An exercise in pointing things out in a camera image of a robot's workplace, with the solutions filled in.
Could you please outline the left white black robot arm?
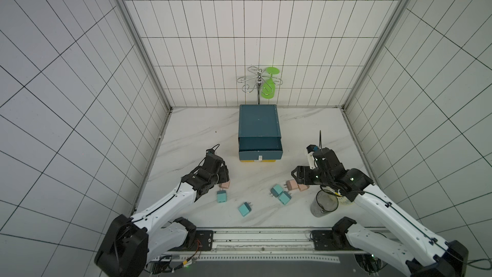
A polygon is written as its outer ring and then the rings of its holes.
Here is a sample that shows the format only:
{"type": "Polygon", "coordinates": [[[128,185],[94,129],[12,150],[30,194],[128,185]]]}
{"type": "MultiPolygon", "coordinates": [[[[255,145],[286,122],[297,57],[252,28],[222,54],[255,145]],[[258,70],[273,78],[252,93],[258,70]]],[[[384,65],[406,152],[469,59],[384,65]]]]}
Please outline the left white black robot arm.
{"type": "Polygon", "coordinates": [[[218,146],[206,150],[199,165],[177,187],[148,208],[130,217],[116,217],[96,253],[94,263],[107,276],[139,276],[151,260],[174,248],[191,248],[196,226],[179,213],[216,185],[228,182],[218,146]]]}

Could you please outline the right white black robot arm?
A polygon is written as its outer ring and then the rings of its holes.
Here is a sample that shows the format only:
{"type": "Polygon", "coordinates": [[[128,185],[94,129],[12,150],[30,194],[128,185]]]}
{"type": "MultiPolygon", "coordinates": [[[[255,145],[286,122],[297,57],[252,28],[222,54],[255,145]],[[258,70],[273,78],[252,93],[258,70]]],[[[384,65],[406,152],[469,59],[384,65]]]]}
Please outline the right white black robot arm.
{"type": "Polygon", "coordinates": [[[313,232],[316,250],[365,251],[405,276],[465,276],[469,252],[463,244],[427,229],[365,173],[344,168],[333,150],[315,145],[306,150],[310,164],[291,172],[297,183],[319,185],[324,194],[331,189],[334,196],[345,197],[376,217],[398,239],[392,241],[343,217],[330,230],[313,232]]]}

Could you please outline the teal yellow drawer cabinet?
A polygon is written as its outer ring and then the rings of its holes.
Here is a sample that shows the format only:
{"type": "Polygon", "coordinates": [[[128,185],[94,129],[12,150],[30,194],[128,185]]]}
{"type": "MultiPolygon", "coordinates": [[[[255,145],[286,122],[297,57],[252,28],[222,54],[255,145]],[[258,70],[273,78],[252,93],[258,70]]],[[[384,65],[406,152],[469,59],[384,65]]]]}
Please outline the teal yellow drawer cabinet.
{"type": "Polygon", "coordinates": [[[276,105],[240,105],[238,156],[242,162],[282,159],[283,146],[276,105]]]}

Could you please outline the pink plug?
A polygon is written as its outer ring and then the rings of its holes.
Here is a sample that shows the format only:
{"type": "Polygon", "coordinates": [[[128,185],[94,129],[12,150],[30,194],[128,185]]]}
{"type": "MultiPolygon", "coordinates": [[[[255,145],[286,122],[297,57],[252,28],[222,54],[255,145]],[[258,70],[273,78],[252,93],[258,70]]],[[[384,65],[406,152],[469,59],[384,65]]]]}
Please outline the pink plug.
{"type": "Polygon", "coordinates": [[[285,186],[288,191],[294,191],[299,188],[299,185],[295,180],[287,180],[285,186]]]}
{"type": "Polygon", "coordinates": [[[301,192],[306,191],[307,189],[309,189],[308,185],[298,184],[298,190],[300,190],[301,192]]]}
{"type": "Polygon", "coordinates": [[[230,186],[230,181],[219,184],[220,189],[228,189],[230,186]]]}

